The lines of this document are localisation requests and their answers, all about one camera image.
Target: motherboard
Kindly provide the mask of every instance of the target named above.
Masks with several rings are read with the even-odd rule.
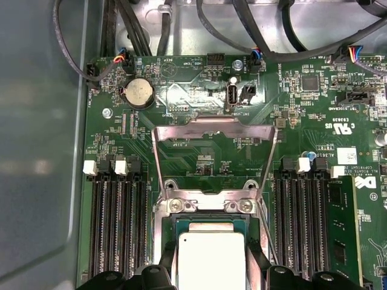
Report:
[[[386,68],[384,56],[360,59]],[[98,59],[88,71],[97,74],[111,61]],[[256,187],[280,265],[307,280],[337,271],[381,290],[386,84],[330,56],[281,64],[224,54],[131,57],[89,83],[78,284],[106,270],[129,278],[158,263],[155,213],[168,188],[215,195]],[[190,126],[203,122],[205,132],[195,135]],[[222,122],[275,135],[227,134]],[[177,134],[182,128],[186,134]],[[223,218],[216,214],[198,219]],[[179,227],[163,224],[163,244],[171,231],[183,231],[189,218],[179,218]],[[246,223],[244,216],[226,219]],[[259,226],[241,228],[246,239],[259,239]]]

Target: white connector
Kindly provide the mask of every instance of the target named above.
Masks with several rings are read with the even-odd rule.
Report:
[[[94,160],[85,160],[83,162],[83,172],[86,175],[96,176],[98,173],[97,163]]]
[[[128,163],[126,160],[116,160],[114,172],[118,175],[127,175],[128,174]]]
[[[310,171],[310,160],[308,157],[300,157],[297,160],[297,173],[304,173]]]
[[[345,166],[335,165],[331,167],[331,178],[339,178],[345,175]]]

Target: internal usb port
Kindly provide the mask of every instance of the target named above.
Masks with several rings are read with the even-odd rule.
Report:
[[[236,85],[228,85],[227,86],[227,95],[226,95],[226,102],[228,102],[228,104],[230,106],[234,106],[237,104],[238,102],[238,88],[236,87]]]

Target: green circuit board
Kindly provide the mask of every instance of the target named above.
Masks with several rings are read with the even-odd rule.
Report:
[[[232,68],[235,60],[243,62],[241,71]],[[98,59],[96,67],[103,69],[110,61]],[[225,56],[222,65],[207,65],[207,56],[135,57],[136,77],[149,80],[155,89],[154,103],[144,110],[134,109],[122,99],[119,89],[130,76],[121,66],[101,81],[99,89],[89,90],[85,160],[100,164],[107,156],[129,156],[141,167],[146,196],[146,210],[141,213],[146,216],[141,221],[146,224],[143,263],[153,262],[152,206],[160,194],[151,130],[159,125],[187,124],[198,115],[231,115],[245,125],[274,124],[279,130],[264,189],[270,218],[274,219],[274,170],[280,168],[281,159],[296,161],[307,152],[315,152],[318,158],[326,159],[328,169],[345,167],[345,174],[353,177],[352,196],[356,200],[352,203],[357,204],[351,225],[356,225],[360,237],[360,246],[356,235],[347,246],[353,247],[353,252],[359,248],[363,276],[374,283],[375,290],[381,290],[380,277],[387,272],[387,159],[383,157],[387,156],[376,145],[375,137],[387,132],[387,79],[350,63],[331,64],[325,56],[283,64],[263,61],[258,74],[249,72],[248,61],[249,56]],[[387,65],[384,56],[364,55],[361,61],[384,69]],[[245,87],[256,88],[251,99],[232,107],[225,105],[231,77],[237,79],[238,95]],[[371,99],[338,104],[343,94],[359,88],[370,92]],[[112,110],[111,118],[102,116],[105,108]],[[254,138],[228,139],[221,132],[200,140],[168,140],[159,145],[164,178],[175,180],[181,189],[205,193],[241,189],[248,179],[258,181],[267,156],[262,152],[269,149]],[[89,274],[94,190],[94,184],[85,178],[78,284]],[[275,235],[274,221],[269,222]],[[330,231],[338,231],[331,224]]]

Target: gray metal panel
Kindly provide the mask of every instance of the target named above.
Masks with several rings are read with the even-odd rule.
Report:
[[[161,16],[157,11],[163,0],[143,0],[135,6],[135,11],[143,27],[150,35],[151,50],[157,50],[161,30]],[[255,47],[241,25],[231,0],[204,0],[205,15],[222,34],[235,42]],[[281,15],[277,11],[277,0],[251,0],[258,3],[250,5],[259,28],[269,47],[277,52],[295,52],[282,28]],[[167,53],[207,54],[224,52],[240,53],[215,39],[201,25],[197,16],[195,0],[176,0],[173,10],[173,24]],[[309,49],[318,48],[343,39],[359,29],[377,21],[354,1],[347,0],[296,0],[291,8],[293,28]],[[364,52],[384,53],[387,44],[387,27],[383,27],[360,42]],[[117,24],[117,48],[131,47],[126,37],[123,22]]]
[[[92,2],[85,10],[88,1],[66,0],[60,10],[76,60],[91,39],[88,55],[97,53],[101,5]],[[86,94],[56,43],[52,6],[12,0],[0,9],[0,289],[71,289],[75,281],[83,147],[76,128],[83,136]],[[82,41],[84,19],[94,32]]]

